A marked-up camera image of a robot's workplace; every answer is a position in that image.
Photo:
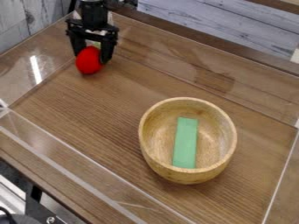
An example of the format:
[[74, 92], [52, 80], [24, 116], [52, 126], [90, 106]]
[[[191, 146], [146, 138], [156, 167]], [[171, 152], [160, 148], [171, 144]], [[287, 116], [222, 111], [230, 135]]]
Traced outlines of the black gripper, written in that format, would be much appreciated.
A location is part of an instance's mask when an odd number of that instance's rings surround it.
[[119, 32], [119, 28], [108, 23], [107, 0], [79, 0], [79, 6], [79, 18], [66, 20], [74, 53], [79, 55], [87, 47], [87, 40], [100, 42], [100, 62], [107, 64], [112, 59]]

